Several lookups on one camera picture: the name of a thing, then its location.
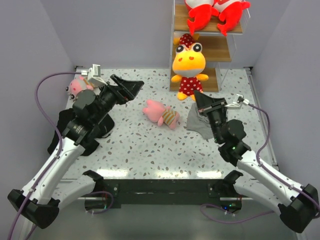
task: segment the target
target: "stuffed animal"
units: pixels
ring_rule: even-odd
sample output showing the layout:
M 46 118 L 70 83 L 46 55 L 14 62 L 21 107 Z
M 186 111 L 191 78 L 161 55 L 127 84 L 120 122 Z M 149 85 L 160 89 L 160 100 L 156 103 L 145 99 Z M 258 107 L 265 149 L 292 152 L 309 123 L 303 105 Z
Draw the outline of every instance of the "stuffed animal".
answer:
M 180 82 L 177 98 L 182 101 L 187 97 L 196 100 L 194 90 L 203 92 L 201 81 L 206 81 L 209 76 L 200 74 L 206 67 L 206 59 L 202 54 L 202 45 L 193 43 L 189 48 L 179 45 L 175 51 L 172 70 L 176 74 L 171 78 L 173 83 Z
M 142 112 L 147 115 L 149 120 L 153 123 L 158 123 L 158 126 L 167 124 L 171 130 L 177 126 L 177 121 L 180 118 L 179 113 L 172 110 L 170 106 L 165 107 L 161 102 L 148 99 L 146 101 L 147 107 Z
M 218 24 L 220 32 L 227 36 L 240 22 L 244 9 L 250 8 L 248 1 L 242 0 L 214 0 L 213 7 L 219 11 L 219 20 L 225 24 Z
M 200 35 L 198 33 L 195 33 L 193 36 L 191 36 L 189 33 L 185 33 L 180 37 L 174 37 L 173 38 L 173 44 L 174 45 L 186 45 L 186 47 L 190 47 L 191 44 L 194 44 L 198 39 Z
M 189 11 L 189 17 L 194 21 L 187 20 L 191 36 L 195 31 L 203 29 L 211 19 L 211 16 L 217 17 L 219 12 L 213 7 L 214 0 L 184 0 L 185 6 Z
M 78 93 L 86 89 L 93 90 L 94 87 L 95 86 L 92 83 L 88 82 L 87 79 L 79 76 L 78 78 L 73 79 L 70 82 L 69 86 L 65 88 L 65 90 L 70 96 L 70 99 L 75 100 Z

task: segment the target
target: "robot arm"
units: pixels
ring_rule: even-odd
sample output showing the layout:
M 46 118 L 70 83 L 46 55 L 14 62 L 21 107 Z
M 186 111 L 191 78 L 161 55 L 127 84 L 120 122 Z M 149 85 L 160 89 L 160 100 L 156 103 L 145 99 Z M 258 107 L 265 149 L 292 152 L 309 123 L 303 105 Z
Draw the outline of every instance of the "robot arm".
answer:
M 195 92 L 198 111 L 208 117 L 214 140 L 223 144 L 218 148 L 222 158 L 248 173 L 245 182 L 238 171 L 225 177 L 238 194 L 253 198 L 276 212 L 291 230 L 302 233 L 312 219 L 319 216 L 318 191 L 312 185 L 302 186 L 257 158 L 256 153 L 242 139 L 247 135 L 241 121 L 227 119 L 227 108 L 239 109 L 249 101 L 238 95 L 232 104 L 224 98 L 211 98 Z
M 100 71 L 96 68 L 91 73 L 93 71 L 96 73 L 91 75 L 99 78 L 97 75 L 100 75 Z M 123 105 L 132 101 L 144 85 L 143 81 L 127 81 L 114 74 L 110 78 L 117 85 L 107 82 L 101 85 L 99 95 L 91 90 L 84 90 L 76 96 L 72 106 L 76 117 L 62 133 L 61 151 L 59 152 L 60 146 L 57 145 L 32 180 L 22 190 L 13 189 L 8 195 L 13 207 L 42 229 L 56 219 L 59 209 L 91 193 L 96 183 L 103 180 L 97 173 L 87 171 L 78 180 L 54 193 L 74 160 L 86 149 L 92 150 L 98 146 L 95 139 L 108 133 L 108 112 L 116 104 Z

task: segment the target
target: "shelf board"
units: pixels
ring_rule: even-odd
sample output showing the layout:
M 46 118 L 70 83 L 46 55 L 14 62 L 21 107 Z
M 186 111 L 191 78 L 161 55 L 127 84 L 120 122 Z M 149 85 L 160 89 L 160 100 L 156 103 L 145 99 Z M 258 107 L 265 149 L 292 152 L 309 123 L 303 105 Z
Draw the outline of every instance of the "shelf board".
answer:
M 202 53 L 207 62 L 231 62 L 227 39 L 224 36 L 200 36 L 197 40 L 202 44 Z M 172 59 L 176 56 L 176 48 L 172 48 Z
M 202 88 L 204 92 L 219 92 L 218 82 L 217 82 L 217 74 L 215 68 L 206 67 L 202 74 L 207 74 L 209 79 L 207 81 L 202 81 Z M 175 73 L 171 70 L 171 77 L 175 75 Z M 180 87 L 180 82 L 171 82 L 170 81 L 170 91 L 177 92 Z
M 186 6 L 184 4 L 176 4 L 174 16 L 174 30 L 179 32 L 189 32 L 187 19 L 191 18 L 189 18 Z M 210 20 L 210 23 L 207 26 L 205 26 L 205 28 L 203 28 L 202 30 L 197 31 L 197 33 L 220 33 L 219 29 L 217 28 L 217 24 L 222 24 L 222 22 L 219 21 L 217 17 L 213 16 Z M 228 34 L 242 33 L 243 31 L 240 23 L 232 31 L 228 32 Z

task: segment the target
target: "terrazzo tabletop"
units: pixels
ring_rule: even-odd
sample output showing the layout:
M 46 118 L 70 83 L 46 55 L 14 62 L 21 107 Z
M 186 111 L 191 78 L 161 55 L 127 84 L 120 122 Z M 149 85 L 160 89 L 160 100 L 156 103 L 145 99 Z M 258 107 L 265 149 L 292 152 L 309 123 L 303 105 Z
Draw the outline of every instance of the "terrazzo tabletop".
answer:
M 186 130 L 187 116 L 194 101 L 191 98 L 179 101 L 177 93 L 169 91 L 169 69 L 102 69 L 101 73 L 111 84 L 109 76 L 116 74 L 124 80 L 142 80 L 144 86 L 136 99 L 113 107 L 109 112 L 115 122 L 112 134 L 97 139 L 100 143 L 97 150 L 75 160 L 63 179 L 77 179 L 87 170 L 96 171 L 105 179 L 223 179 L 236 169 L 222 159 L 219 145 L 213 139 L 204 140 L 199 133 Z M 246 71 L 242 69 L 228 71 L 220 92 L 204 93 L 225 98 L 228 104 L 236 94 L 241 94 L 254 103 Z M 158 127 L 148 120 L 142 113 L 147 99 L 170 105 L 179 112 L 175 130 L 165 124 Z M 69 100 L 66 107 L 70 108 L 72 103 Z M 228 110 L 228 119 L 243 122 L 247 133 L 243 141 L 254 151 L 263 145 L 265 137 L 256 110 L 249 106 Z M 271 164 L 267 149 L 260 156 Z

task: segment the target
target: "pink plush pig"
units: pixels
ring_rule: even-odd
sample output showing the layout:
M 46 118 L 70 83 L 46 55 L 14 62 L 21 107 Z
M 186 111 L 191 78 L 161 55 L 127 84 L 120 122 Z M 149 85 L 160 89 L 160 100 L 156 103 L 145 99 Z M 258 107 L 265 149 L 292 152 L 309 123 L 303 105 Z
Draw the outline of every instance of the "pink plush pig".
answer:
M 70 98 L 74 100 L 78 93 L 86 89 L 93 90 L 94 85 L 88 82 L 84 77 L 79 76 L 78 78 L 73 79 L 65 90 Z
M 158 126 L 167 124 L 170 129 L 175 129 L 177 121 L 179 120 L 179 113 L 172 110 L 170 106 L 165 107 L 161 102 L 148 99 L 146 101 L 147 107 L 142 112 L 147 115 L 149 120 L 153 123 L 158 123 Z

